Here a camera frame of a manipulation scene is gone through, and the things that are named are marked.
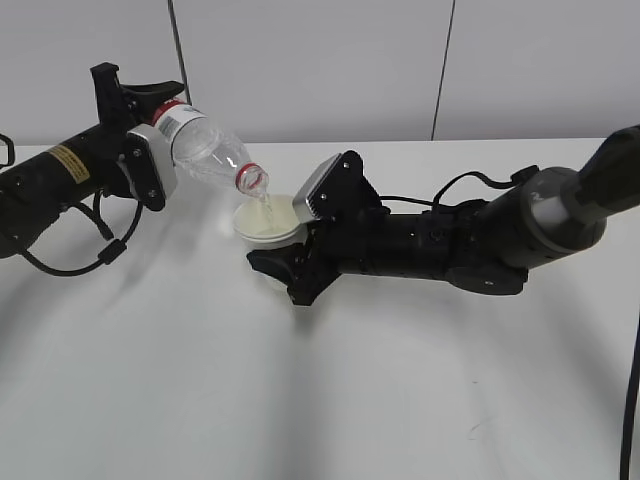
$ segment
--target plastic bowl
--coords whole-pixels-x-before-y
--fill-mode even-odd
[[[293,211],[293,197],[290,195],[270,195],[273,211],[273,224],[268,234],[264,234],[270,225],[265,217],[264,207],[258,199],[251,199],[238,207],[233,214],[233,229],[251,250],[274,250],[294,243],[303,243],[307,239],[307,228],[300,224]],[[275,278],[261,274],[274,289],[285,291],[286,285]]]

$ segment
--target milky liquid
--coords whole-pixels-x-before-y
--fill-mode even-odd
[[[260,215],[265,219],[267,228],[258,232],[258,235],[276,235],[281,232],[281,229],[276,225],[276,221],[273,215],[273,205],[271,204],[271,197],[268,193],[263,193],[258,198],[258,208],[260,209]]]

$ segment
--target clear plastic bottle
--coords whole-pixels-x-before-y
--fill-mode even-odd
[[[191,105],[174,99],[161,106],[151,122],[171,144],[173,161],[208,184],[237,188],[264,198],[269,176],[251,161],[246,147],[233,133]]]

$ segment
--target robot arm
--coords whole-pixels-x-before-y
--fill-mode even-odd
[[[126,241],[140,218],[142,207],[159,211],[177,180],[168,142],[147,125],[165,101],[183,90],[178,82],[154,85],[120,85],[118,67],[103,63],[91,69],[99,123],[0,175],[0,258],[21,254],[41,270],[60,276],[86,273],[111,263],[126,248]],[[13,143],[8,146],[14,161]],[[94,195],[94,208],[83,199]],[[114,195],[138,202],[131,232],[113,240],[100,217],[102,196]],[[98,255],[93,268],[60,271],[39,262],[28,248],[62,212],[78,208],[112,240]]]
[[[294,200],[308,239],[250,252],[254,270],[288,287],[294,304],[311,305],[342,274],[447,281],[487,295],[522,291],[534,267],[594,245],[606,217],[640,204],[640,127],[614,133],[580,171],[530,167],[498,184],[492,202],[439,204],[395,215],[349,151],[318,167]]]

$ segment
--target white table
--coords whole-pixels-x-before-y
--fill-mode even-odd
[[[252,145],[273,192],[353,148],[381,194],[454,175],[579,168],[598,140]],[[23,147],[21,159],[45,147]],[[448,202],[496,193],[465,180]],[[638,212],[533,271],[522,295],[344,276],[309,309],[251,272],[242,201],[181,175],[128,252],[76,279],[0,269],[0,478],[614,478],[640,292]],[[393,204],[397,210],[413,207]],[[122,231],[130,202],[107,216]],[[76,213],[35,251],[103,246]]]

